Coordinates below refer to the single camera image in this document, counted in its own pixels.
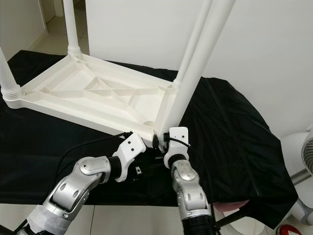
wire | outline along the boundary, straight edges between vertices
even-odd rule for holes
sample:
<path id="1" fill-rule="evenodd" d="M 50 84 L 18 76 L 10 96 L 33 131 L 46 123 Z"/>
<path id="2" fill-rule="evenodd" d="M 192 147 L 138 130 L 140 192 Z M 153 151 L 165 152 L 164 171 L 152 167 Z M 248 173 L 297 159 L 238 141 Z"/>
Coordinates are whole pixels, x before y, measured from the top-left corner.
<path id="1" fill-rule="evenodd" d="M 194 148 L 192 148 L 189 144 L 183 142 L 183 141 L 180 141 L 180 140 L 177 140 L 177 139 L 174 139 L 174 138 L 169 138 L 169 140 L 171 141 L 175 141 L 175 142 L 178 142 L 178 143 L 181 143 L 183 145 L 185 145 L 186 147 L 188 147 L 189 149 L 191 149 L 195 154 L 197 153 L 196 150 Z M 214 225 L 214 229 L 215 229 L 215 232 L 217 232 L 218 235 L 221 235 L 220 233 L 220 228 L 217 228 L 216 226 L 216 219 L 215 219 L 215 213 L 214 213 L 214 207 L 213 207 L 213 190 L 212 190 L 212 182 L 211 182 L 211 175 L 206 167 L 206 164 L 204 163 L 203 159 L 202 158 L 199 158 L 201 161 L 202 161 L 202 164 L 204 165 L 204 168 L 205 168 L 205 172 L 208 176 L 208 184 L 209 184 L 209 190 L 210 190 L 210 208 L 211 208 L 211 213 L 212 213 L 212 223 Z"/>
<path id="2" fill-rule="evenodd" d="M 93 141 L 86 141 L 86 142 L 83 142 L 83 143 L 80 143 L 70 149 L 68 149 L 64 154 L 63 156 L 61 157 L 61 159 L 59 160 L 59 163 L 58 163 L 58 168 L 56 170 L 56 174 L 54 176 L 54 180 L 53 180 L 53 184 L 52 184 L 52 187 L 49 189 L 49 191 L 47 192 L 47 194 L 45 195 L 45 197 L 43 198 L 43 200 L 40 202 L 40 205 L 43 204 L 45 202 L 45 199 L 49 196 L 50 192 L 52 191 L 53 187 L 55 186 L 56 184 L 56 181 L 58 179 L 58 176 L 65 170 L 66 167 L 68 167 L 71 163 L 73 163 L 74 161 L 71 161 L 70 163 L 68 163 L 66 166 L 64 166 L 61 171 L 59 171 L 60 167 L 61 167 L 61 164 L 64 160 L 64 158 L 74 149 L 78 148 L 78 147 L 81 147 L 81 146 L 84 146 L 86 144 L 91 144 L 91 143 L 96 143 L 96 142 L 101 142 L 101 141 L 107 141 L 107 140 L 111 140 L 111 139 L 115 139 L 115 138 L 118 138 L 118 137 L 121 137 L 121 136 L 130 136 L 132 134 L 132 132 L 123 132 L 121 134 L 118 134 L 118 135 L 115 135 L 115 136 L 108 136 L 108 137 L 105 137 L 105 138 L 101 138 L 101 139 L 97 139 L 97 140 L 93 140 Z M 13 235 L 16 235 L 24 226 L 25 224 L 27 223 L 27 219 L 24 220 L 16 230 L 14 230 L 13 232 Z"/>
<path id="3" fill-rule="evenodd" d="M 118 138 L 118 137 L 121 137 L 121 136 L 124 136 L 124 135 L 128 135 L 132 132 L 124 132 L 124 133 L 121 133 L 121 134 L 118 134 L 118 135 L 115 135 L 115 136 L 108 136 L 106 138 L 101 138 L 101 139 L 97 139 L 97 140 L 93 140 L 93 141 L 87 141 L 87 142 L 84 142 L 84 143 L 80 143 L 72 148 L 70 148 L 69 150 L 67 150 L 64 155 L 61 157 L 61 159 L 59 160 L 59 164 L 58 164 L 58 168 L 57 168 L 57 171 L 56 171 L 56 174 L 55 174 L 55 177 L 54 177 L 54 180 L 53 180 L 53 185 L 52 187 L 55 186 L 56 184 L 56 181 L 58 179 L 58 174 L 59 174 L 59 169 L 61 167 L 61 164 L 62 164 L 62 161 L 64 160 L 64 158 L 72 151 L 74 150 L 75 148 L 78 148 L 78 147 L 81 147 L 81 146 L 84 146 L 86 144 L 91 144 L 91 143 L 96 143 L 96 142 L 100 142 L 100 141 L 107 141 L 107 140 L 110 140 L 110 139 L 115 139 L 115 138 Z"/>
<path id="4" fill-rule="evenodd" d="M 90 233 L 89 233 L 89 235 L 91 235 L 91 231 L 92 231 L 92 224 L 93 224 L 93 217 L 94 217 L 94 209 L 95 208 L 96 208 L 96 205 L 93 205 L 93 212 L 92 212 L 91 226 L 90 226 Z"/>

door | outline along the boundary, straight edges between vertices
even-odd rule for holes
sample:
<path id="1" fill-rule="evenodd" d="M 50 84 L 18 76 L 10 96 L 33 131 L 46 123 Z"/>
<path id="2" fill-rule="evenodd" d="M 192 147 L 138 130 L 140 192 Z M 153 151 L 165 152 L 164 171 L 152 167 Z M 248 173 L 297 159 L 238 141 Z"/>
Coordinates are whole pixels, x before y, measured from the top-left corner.
<path id="1" fill-rule="evenodd" d="M 53 0 L 41 0 L 41 5 L 44 12 L 45 22 L 48 23 L 55 16 Z"/>

black fabric cover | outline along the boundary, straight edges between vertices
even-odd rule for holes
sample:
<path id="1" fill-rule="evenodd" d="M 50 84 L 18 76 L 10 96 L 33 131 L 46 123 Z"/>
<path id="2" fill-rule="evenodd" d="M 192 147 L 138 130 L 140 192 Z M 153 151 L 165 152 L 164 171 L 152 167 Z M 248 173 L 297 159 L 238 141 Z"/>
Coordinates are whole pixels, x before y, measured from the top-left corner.
<path id="1" fill-rule="evenodd" d="M 20 51 L 9 66 L 21 86 L 63 56 Z M 122 66 L 172 81 L 177 71 Z M 208 173 L 214 201 L 250 199 L 250 216 L 274 228 L 297 200 L 286 171 L 280 141 L 258 111 L 227 81 L 201 78 L 180 123 L 189 129 L 196 154 L 190 162 L 209 198 Z M 30 109 L 10 109 L 0 99 L 0 203 L 37 204 L 45 197 L 58 160 L 74 145 L 109 136 Z M 62 166 L 85 156 L 110 156 L 122 139 L 85 145 L 72 151 Z M 95 188 L 87 204 L 176 206 L 170 171 L 159 153 L 149 149 L 137 157 L 125 182 Z M 138 177 L 135 166 L 143 174 Z M 66 168 L 59 179 L 71 172 Z"/>

white fan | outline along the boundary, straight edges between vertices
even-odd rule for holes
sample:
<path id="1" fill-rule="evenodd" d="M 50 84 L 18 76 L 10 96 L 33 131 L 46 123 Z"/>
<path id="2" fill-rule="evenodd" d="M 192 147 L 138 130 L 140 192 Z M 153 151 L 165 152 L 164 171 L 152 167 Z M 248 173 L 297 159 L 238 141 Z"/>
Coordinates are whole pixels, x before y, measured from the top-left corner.
<path id="1" fill-rule="evenodd" d="M 313 225 L 313 130 L 281 138 L 285 164 L 299 195 L 290 210 L 302 224 Z"/>

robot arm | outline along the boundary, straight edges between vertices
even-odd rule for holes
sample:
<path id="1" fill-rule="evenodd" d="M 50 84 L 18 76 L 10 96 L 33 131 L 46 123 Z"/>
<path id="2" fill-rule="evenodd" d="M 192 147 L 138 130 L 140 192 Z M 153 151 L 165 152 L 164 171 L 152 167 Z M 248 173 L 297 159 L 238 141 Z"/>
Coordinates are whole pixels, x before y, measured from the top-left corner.
<path id="1" fill-rule="evenodd" d="M 171 170 L 173 188 L 177 194 L 180 217 L 185 235 L 215 235 L 211 211 L 199 176 L 191 167 L 187 154 L 188 129 L 173 127 L 168 133 L 168 152 L 164 164 Z M 146 146 L 137 134 L 123 141 L 112 157 L 85 157 L 74 166 L 47 197 L 28 216 L 28 225 L 18 235 L 63 235 L 86 202 L 89 192 L 109 178 L 126 180 L 134 158 L 145 152 Z"/>
<path id="2" fill-rule="evenodd" d="M 164 164 L 172 173 L 184 234 L 215 235 L 211 210 L 199 184 L 199 176 L 188 161 L 188 129 L 172 127 L 168 139 L 169 147 Z"/>
<path id="3" fill-rule="evenodd" d="M 129 165 L 146 146 L 137 134 L 124 140 L 112 157 L 85 157 L 74 166 L 47 197 L 28 216 L 28 226 L 18 235 L 63 235 L 86 202 L 89 193 L 109 178 L 126 180 Z"/>

